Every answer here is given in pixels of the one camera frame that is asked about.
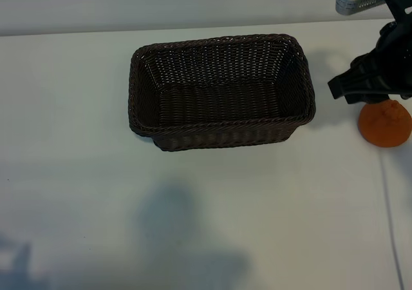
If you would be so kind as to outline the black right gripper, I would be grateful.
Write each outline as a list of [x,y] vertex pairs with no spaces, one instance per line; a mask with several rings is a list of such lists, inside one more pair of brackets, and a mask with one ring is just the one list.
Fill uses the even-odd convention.
[[[376,45],[379,63],[392,94],[411,98],[411,24],[392,21],[380,30]],[[375,50],[356,57],[350,69],[328,82],[334,99],[344,97],[348,104],[378,104],[389,100]]]

